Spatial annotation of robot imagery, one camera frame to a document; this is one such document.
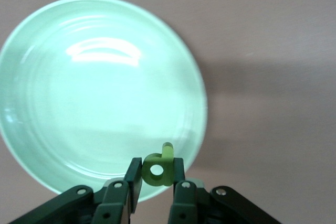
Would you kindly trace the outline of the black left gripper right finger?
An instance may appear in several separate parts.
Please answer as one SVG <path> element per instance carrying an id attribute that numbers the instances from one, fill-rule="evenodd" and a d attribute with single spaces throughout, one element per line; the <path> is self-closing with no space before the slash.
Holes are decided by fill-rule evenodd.
<path id="1" fill-rule="evenodd" d="M 168 223 L 280 223 L 228 186 L 207 191 L 203 181 L 186 178 L 182 158 L 174 159 L 174 196 Z"/>

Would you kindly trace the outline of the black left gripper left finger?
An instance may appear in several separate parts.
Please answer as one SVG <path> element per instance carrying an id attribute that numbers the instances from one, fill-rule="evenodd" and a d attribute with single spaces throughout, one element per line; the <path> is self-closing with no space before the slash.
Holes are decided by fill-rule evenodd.
<path id="1" fill-rule="evenodd" d="M 129 223 L 142 186 L 142 159 L 133 158 L 122 178 L 111 179 L 94 192 L 75 186 L 11 223 Z"/>

